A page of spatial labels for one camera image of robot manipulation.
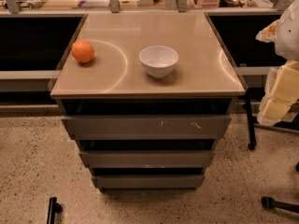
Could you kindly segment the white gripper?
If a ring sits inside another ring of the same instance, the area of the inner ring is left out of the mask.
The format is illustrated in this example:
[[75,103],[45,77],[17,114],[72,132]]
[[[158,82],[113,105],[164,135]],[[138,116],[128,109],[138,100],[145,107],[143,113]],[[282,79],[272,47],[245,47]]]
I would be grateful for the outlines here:
[[[280,19],[263,28],[256,39],[275,42],[278,56],[299,60],[299,0],[293,0]],[[263,126],[274,126],[299,99],[299,62],[287,61],[280,68],[271,68],[264,92],[257,120]]]

